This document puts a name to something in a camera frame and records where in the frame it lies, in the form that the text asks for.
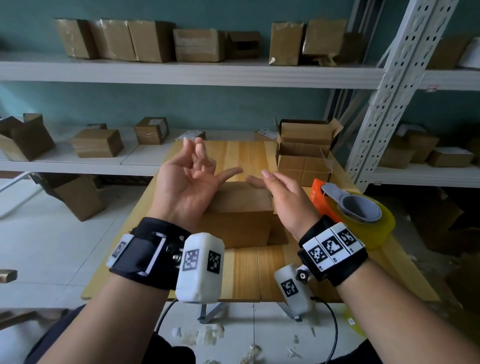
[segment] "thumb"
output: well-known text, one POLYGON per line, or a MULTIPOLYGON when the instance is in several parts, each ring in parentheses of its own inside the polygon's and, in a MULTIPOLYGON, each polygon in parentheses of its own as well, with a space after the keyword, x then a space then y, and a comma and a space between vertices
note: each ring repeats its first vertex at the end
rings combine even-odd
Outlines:
POLYGON ((267 170, 262 170, 262 175, 264 177, 265 186, 272 193, 273 197, 275 197, 277 194, 288 191, 285 184, 279 180, 276 175, 271 174, 267 170))

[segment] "perforated metal upright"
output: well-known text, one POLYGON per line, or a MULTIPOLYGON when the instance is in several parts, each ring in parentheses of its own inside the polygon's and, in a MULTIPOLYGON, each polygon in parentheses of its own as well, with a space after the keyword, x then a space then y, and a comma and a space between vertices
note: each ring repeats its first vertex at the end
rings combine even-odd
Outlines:
POLYGON ((458 0, 410 0, 385 61, 385 75, 369 107, 347 161, 346 171, 364 191, 458 0))

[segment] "forearm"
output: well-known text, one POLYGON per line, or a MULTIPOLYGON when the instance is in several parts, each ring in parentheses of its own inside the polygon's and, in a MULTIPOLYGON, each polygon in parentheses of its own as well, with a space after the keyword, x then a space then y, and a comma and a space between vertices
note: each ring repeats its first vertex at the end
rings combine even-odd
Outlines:
POLYGON ((110 274, 40 364, 140 363, 168 291, 110 274))
POLYGON ((384 364, 480 363, 480 351, 454 327, 367 260, 338 287, 384 364))

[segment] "white shelf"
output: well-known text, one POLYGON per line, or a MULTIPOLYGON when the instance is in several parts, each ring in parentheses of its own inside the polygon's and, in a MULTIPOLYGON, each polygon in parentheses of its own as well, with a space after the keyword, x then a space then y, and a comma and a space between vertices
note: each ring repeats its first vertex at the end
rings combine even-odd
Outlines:
POLYGON ((480 91, 480 71, 425 71, 419 89, 480 91))
MULTIPOLYGON (((55 149, 31 162, 14 162, 0 150, 0 170, 56 172, 79 174, 116 174, 125 176, 153 176, 161 166, 175 139, 186 129, 171 129, 160 146, 138 145, 133 127, 119 128, 124 149, 115 158, 78 158, 70 139, 82 127, 54 129, 48 127, 55 140, 55 149)), ((206 130, 208 140, 251 141, 251 131, 206 130)))
POLYGON ((160 64, 72 60, 63 54, 0 52, 0 81, 375 90, 383 75, 383 69, 373 67, 270 66, 267 59, 160 64))
POLYGON ((404 170, 378 167, 369 176, 369 181, 412 186, 480 188, 480 169, 473 165, 465 168, 440 168, 410 163, 404 170))

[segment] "table leg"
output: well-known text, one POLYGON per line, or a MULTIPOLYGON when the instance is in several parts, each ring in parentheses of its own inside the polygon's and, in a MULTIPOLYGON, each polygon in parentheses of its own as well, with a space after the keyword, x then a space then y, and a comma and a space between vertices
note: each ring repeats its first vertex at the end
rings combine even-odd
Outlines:
POLYGON ((301 317, 299 315, 295 315, 292 309, 285 302, 277 302, 277 304, 292 320, 301 322, 301 317))
POLYGON ((204 303, 200 306, 200 316, 198 317, 198 321, 201 324, 208 324, 212 318, 217 316, 220 312, 225 310, 228 306, 227 302, 220 302, 217 303, 212 309, 207 310, 207 305, 204 303))

